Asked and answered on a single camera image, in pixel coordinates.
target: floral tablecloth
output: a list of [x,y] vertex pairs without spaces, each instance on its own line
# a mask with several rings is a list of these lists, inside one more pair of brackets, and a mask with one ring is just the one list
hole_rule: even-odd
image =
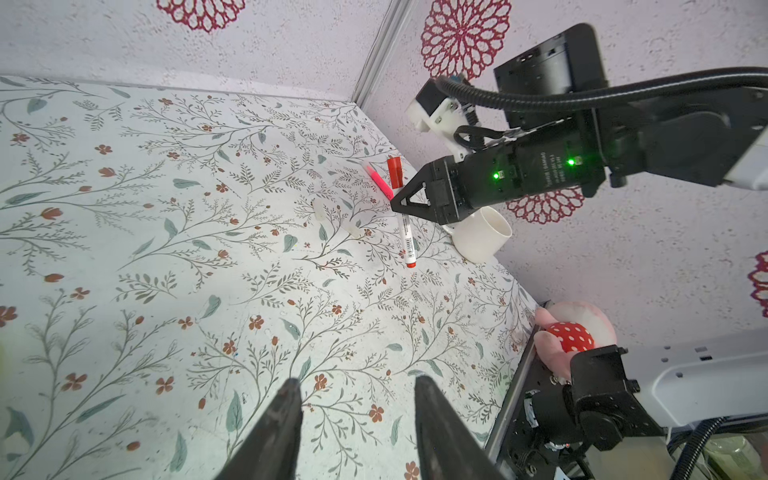
[[423,374],[485,441],[535,304],[419,219],[405,267],[357,106],[0,82],[2,478],[213,478],[289,376],[299,478],[418,478]]

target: white mug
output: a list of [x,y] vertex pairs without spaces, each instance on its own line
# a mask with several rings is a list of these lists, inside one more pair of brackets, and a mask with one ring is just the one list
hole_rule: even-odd
[[443,225],[453,246],[472,263],[489,261],[512,236],[509,222],[496,210],[483,207],[458,223]]

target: red doily pattern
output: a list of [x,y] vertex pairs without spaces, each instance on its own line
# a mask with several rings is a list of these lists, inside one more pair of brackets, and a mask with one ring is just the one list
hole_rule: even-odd
[[755,286],[752,298],[760,302],[763,307],[763,316],[768,318],[768,251],[760,253],[755,258],[757,268],[748,275]]
[[432,77],[480,76],[504,46],[510,9],[509,0],[435,0],[422,33],[424,66]]
[[517,218],[531,223],[557,223],[563,217],[570,217],[577,208],[584,205],[581,189],[565,188],[539,195],[526,195],[520,200],[507,202],[507,210]]
[[245,0],[157,0],[157,7],[176,23],[192,30],[211,31],[237,20]]

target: red marker cap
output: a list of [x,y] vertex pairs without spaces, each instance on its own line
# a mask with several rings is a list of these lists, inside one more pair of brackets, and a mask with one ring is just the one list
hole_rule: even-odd
[[389,158],[386,164],[389,167],[389,182],[392,184],[392,188],[402,188],[402,163],[400,163],[400,157]]

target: plush toy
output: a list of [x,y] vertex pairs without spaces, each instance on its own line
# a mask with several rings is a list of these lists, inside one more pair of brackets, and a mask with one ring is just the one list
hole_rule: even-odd
[[616,343],[611,322],[591,303],[560,302],[540,308],[536,324],[543,329],[533,337],[536,353],[555,375],[569,382],[574,355]]

